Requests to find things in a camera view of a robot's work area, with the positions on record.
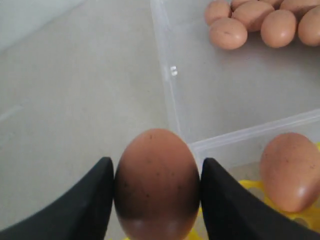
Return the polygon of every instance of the gray floor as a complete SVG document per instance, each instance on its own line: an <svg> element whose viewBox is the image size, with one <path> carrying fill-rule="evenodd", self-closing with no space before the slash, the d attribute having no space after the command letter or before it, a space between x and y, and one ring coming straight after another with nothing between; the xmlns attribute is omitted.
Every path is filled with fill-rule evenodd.
<svg viewBox="0 0 320 240"><path fill-rule="evenodd" d="M0 54L0 229L167 128L149 0L87 0ZM106 239L123 233L114 214Z"/></svg>

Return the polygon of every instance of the clear plastic container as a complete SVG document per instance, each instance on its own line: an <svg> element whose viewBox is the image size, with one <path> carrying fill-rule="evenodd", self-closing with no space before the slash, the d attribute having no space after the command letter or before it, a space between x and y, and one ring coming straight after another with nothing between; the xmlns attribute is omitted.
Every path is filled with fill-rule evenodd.
<svg viewBox="0 0 320 240"><path fill-rule="evenodd" d="M151 0L169 124L201 167L227 169L260 159L273 137L297 132L320 142L320 47L281 49L249 35L225 51L208 38L209 0Z"/></svg>

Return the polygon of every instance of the egg shell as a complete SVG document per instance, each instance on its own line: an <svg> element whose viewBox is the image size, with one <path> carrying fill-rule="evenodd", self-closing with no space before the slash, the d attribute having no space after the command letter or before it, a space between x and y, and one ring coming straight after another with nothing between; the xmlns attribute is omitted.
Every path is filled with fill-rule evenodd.
<svg viewBox="0 0 320 240"><path fill-rule="evenodd" d="M238 20L223 17L210 26L209 37L213 45L234 50L246 43L248 31Z"/></svg>
<svg viewBox="0 0 320 240"><path fill-rule="evenodd" d="M249 1L258 1L258 0L232 0L231 1L232 11L236 10L240 5L247 3Z"/></svg>
<svg viewBox="0 0 320 240"><path fill-rule="evenodd" d="M320 46L320 6L308 11L298 27L301 42L311 47Z"/></svg>
<svg viewBox="0 0 320 240"><path fill-rule="evenodd" d="M274 9L279 9L280 8L280 5L281 3L284 1L284 0L260 0L261 2L265 2L265 3L268 3L268 4L271 4Z"/></svg>
<svg viewBox="0 0 320 240"><path fill-rule="evenodd" d="M211 2L204 11L204 19L208 26L220 18L229 18L231 15L231 7L225 0L216 0Z"/></svg>
<svg viewBox="0 0 320 240"><path fill-rule="evenodd" d="M261 26L261 38L271 48L287 46L295 38L297 19L289 10L270 13Z"/></svg>
<svg viewBox="0 0 320 240"><path fill-rule="evenodd" d="M320 151L301 134L281 134L264 149L260 175L276 206L285 212L303 211L320 194Z"/></svg>
<svg viewBox="0 0 320 240"><path fill-rule="evenodd" d="M183 240L200 204L200 177L188 146L174 133L150 129L124 150L114 204L131 239Z"/></svg>
<svg viewBox="0 0 320 240"><path fill-rule="evenodd" d="M309 10L320 5L320 0L284 0L280 9L289 10L300 20Z"/></svg>
<svg viewBox="0 0 320 240"><path fill-rule="evenodd" d="M260 31L261 25L274 7L264 1L248 1L239 6L232 14L232 18L244 24L249 33Z"/></svg>

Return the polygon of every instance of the clutch of eggs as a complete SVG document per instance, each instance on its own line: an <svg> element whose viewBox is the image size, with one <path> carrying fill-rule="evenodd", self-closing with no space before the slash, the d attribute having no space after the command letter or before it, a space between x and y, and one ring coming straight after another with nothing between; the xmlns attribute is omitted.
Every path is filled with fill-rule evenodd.
<svg viewBox="0 0 320 240"><path fill-rule="evenodd" d="M305 45L320 46L320 0L214 0L204 19L211 43L225 50L240 48L252 32L271 48L287 46L296 32Z"/></svg>

